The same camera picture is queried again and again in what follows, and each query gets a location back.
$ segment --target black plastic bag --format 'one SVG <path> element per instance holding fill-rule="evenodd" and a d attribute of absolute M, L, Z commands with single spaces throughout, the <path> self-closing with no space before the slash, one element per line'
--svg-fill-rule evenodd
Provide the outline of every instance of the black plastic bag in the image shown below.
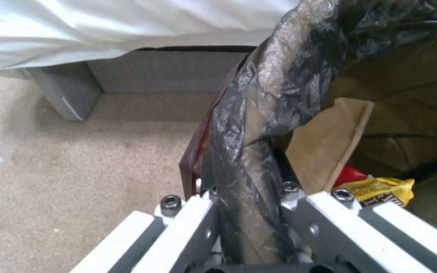
<path fill-rule="evenodd" d="M 200 160 L 210 145 L 228 262 L 295 260 L 279 211 L 282 180 L 270 138 L 321 110 L 346 61 L 435 38 L 437 2 L 302 0 L 284 15 L 226 80 L 194 136 L 200 148 L 189 147 L 194 154 L 184 156 Z"/>

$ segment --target white sheet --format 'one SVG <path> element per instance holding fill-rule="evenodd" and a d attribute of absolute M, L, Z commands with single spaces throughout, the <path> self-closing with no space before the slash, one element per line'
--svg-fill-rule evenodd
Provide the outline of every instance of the white sheet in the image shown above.
<path fill-rule="evenodd" d="M 298 0 L 0 0 L 0 70 L 143 47 L 258 45 Z"/>

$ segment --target beige carpet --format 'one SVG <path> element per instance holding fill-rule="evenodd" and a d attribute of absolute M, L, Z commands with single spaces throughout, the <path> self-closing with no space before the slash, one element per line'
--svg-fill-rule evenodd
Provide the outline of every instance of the beige carpet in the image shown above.
<path fill-rule="evenodd" d="M 178 162 L 210 94 L 102 95 L 64 121 L 0 77 L 0 272 L 66 272 L 131 211 L 182 195 Z"/>

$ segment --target yellow wrapper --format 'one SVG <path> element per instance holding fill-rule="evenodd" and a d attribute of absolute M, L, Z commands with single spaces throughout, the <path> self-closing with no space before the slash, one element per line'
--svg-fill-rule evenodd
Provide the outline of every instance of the yellow wrapper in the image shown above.
<path fill-rule="evenodd" d="M 406 206 L 414 197 L 412 186 L 414 179 L 371 178 L 344 183 L 338 188 L 350 190 L 362 206 L 371 206 L 381 202 L 394 202 Z"/>

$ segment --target red object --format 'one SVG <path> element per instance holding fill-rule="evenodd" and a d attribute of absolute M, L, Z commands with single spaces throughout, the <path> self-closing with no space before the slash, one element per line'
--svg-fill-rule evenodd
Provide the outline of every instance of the red object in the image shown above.
<path fill-rule="evenodd" d="M 350 166 L 349 164 L 345 164 L 345 166 L 343 166 L 343 170 L 341 170 L 340 175 L 338 175 L 338 178 L 336 179 L 335 184 L 333 184 L 333 188 L 336 188 L 339 185 L 342 185 L 343 183 L 365 180 L 365 179 L 367 179 L 367 176 L 368 175 L 355 169 L 354 167 Z"/>

